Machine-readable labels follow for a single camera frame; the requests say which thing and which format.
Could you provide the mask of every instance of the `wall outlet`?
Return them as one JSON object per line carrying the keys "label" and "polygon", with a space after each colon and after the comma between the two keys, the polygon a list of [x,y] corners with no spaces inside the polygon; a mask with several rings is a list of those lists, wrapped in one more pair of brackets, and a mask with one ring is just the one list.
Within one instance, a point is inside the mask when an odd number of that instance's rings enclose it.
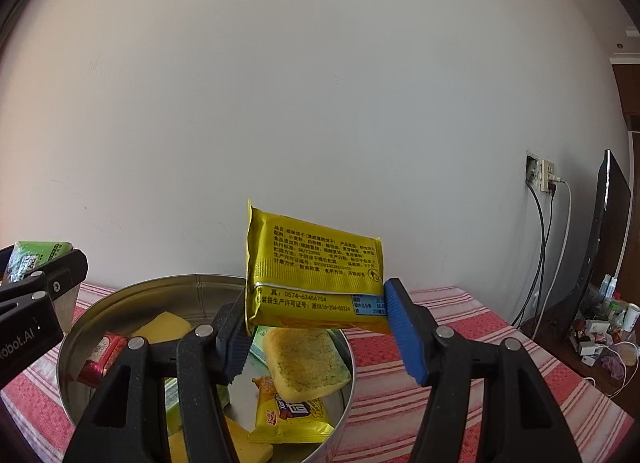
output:
{"label": "wall outlet", "polygon": [[556,173],[556,166],[544,158],[540,160],[540,190],[542,192],[549,191],[549,174]]}
{"label": "wall outlet", "polygon": [[540,188],[540,161],[537,156],[527,153],[527,165],[524,179],[531,186]]}

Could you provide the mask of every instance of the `green snack package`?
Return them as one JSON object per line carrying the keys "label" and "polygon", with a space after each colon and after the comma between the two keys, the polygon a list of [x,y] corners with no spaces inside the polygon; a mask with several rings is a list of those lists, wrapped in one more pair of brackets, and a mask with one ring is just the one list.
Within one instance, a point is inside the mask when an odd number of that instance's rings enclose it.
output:
{"label": "green snack package", "polygon": [[[229,405],[229,388],[226,385],[217,385],[220,405],[224,409]],[[178,400],[178,379],[167,378],[164,381],[164,409],[166,411],[166,431],[169,436],[175,434],[182,428],[182,418],[180,417],[180,404]]]}
{"label": "green snack package", "polygon": [[269,328],[270,326],[258,326],[255,329],[254,341],[251,344],[251,348],[249,349],[249,353],[251,353],[263,364],[266,364],[267,362],[264,358],[264,351],[262,351],[262,339],[264,338],[264,335],[269,331]]}
{"label": "green snack package", "polygon": [[71,243],[53,241],[16,241],[6,265],[2,283],[16,283],[25,273],[73,249]]}

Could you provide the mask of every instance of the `yellow snack package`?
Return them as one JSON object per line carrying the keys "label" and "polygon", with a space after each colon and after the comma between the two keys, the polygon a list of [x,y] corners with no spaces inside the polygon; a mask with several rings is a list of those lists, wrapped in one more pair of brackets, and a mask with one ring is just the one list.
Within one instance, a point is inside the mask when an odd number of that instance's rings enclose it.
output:
{"label": "yellow snack package", "polygon": [[245,309],[252,325],[389,333],[380,238],[251,207]]}
{"label": "yellow snack package", "polygon": [[322,443],[334,431],[319,398],[289,403],[280,398],[271,377],[252,380],[258,387],[252,443]]}

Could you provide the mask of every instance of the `red snack package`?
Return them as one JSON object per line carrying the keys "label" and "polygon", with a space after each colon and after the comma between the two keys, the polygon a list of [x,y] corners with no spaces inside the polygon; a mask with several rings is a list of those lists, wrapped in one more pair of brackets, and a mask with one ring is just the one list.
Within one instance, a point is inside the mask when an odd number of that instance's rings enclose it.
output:
{"label": "red snack package", "polygon": [[94,389],[98,387],[120,352],[127,345],[127,341],[128,339],[121,335],[105,333],[80,369],[76,380]]}

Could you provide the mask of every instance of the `white cable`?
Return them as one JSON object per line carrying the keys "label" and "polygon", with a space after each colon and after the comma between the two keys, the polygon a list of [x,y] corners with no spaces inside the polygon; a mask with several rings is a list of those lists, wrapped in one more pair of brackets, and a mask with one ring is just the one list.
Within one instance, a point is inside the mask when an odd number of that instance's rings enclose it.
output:
{"label": "white cable", "polygon": [[619,388],[619,390],[617,390],[615,393],[612,393],[610,395],[607,395],[607,398],[613,398],[614,396],[616,396],[620,391],[622,391],[622,389],[625,388],[626,385],[626,364],[625,361],[622,360],[622,357],[620,356],[620,353],[618,353],[616,350],[611,349],[609,346],[606,346],[606,348],[611,351],[612,353],[615,353],[618,355],[618,358],[620,359],[620,363],[622,364],[622,367],[625,368],[625,377],[622,379],[622,387]]}
{"label": "white cable", "polygon": [[618,358],[620,359],[620,361],[622,362],[622,364],[623,364],[623,366],[624,366],[624,368],[625,368],[625,378],[622,380],[622,386],[619,388],[619,390],[617,390],[615,393],[613,393],[612,395],[610,395],[610,396],[609,396],[609,398],[614,398],[615,396],[617,396],[617,395],[620,393],[620,391],[622,391],[622,389],[624,389],[626,386],[628,386],[628,385],[629,385],[629,382],[631,382],[631,380],[633,380],[633,378],[636,376],[636,372],[638,371],[638,366],[640,366],[640,361],[638,360],[638,355],[640,354],[640,353],[639,353],[639,350],[638,350],[638,346],[637,346],[637,345],[635,345],[633,342],[629,342],[628,340],[623,340],[622,342],[618,342],[618,343],[613,344],[613,345],[614,345],[614,346],[618,346],[618,345],[620,345],[620,344],[629,344],[629,345],[633,346],[633,347],[634,347],[634,349],[636,350],[636,369],[634,369],[634,372],[633,372],[633,374],[631,375],[631,378],[629,378],[629,381],[625,383],[625,380],[626,380],[626,364],[625,364],[625,362],[622,360],[622,357],[620,356],[620,353],[618,353],[618,352],[617,352],[617,351],[615,351],[615,350],[612,350],[610,347],[608,347],[608,346],[607,346],[607,349],[608,349],[608,350],[613,351],[615,354],[617,354],[617,355],[618,355]]}
{"label": "white cable", "polygon": [[542,322],[542,316],[545,313],[545,308],[546,308],[546,301],[549,300],[549,296],[551,295],[552,290],[554,289],[554,284],[556,283],[556,277],[558,277],[558,271],[560,271],[560,265],[562,263],[562,257],[564,256],[564,247],[566,247],[566,239],[567,237],[569,237],[569,225],[571,224],[571,187],[569,186],[569,184],[565,181],[562,180],[561,178],[558,178],[557,176],[554,176],[555,178],[555,182],[557,183],[564,183],[566,185],[567,190],[569,191],[569,212],[566,216],[566,225],[564,227],[564,239],[562,240],[562,249],[560,250],[560,257],[558,258],[558,266],[556,266],[556,273],[554,273],[554,278],[551,280],[551,285],[549,286],[549,291],[546,293],[546,297],[545,297],[545,302],[543,302],[542,304],[542,310],[540,311],[540,318],[538,319],[538,322],[536,324],[536,328],[533,331],[533,335],[531,336],[531,340],[535,340],[536,339],[536,334],[538,333],[538,328],[540,327],[540,323]]}

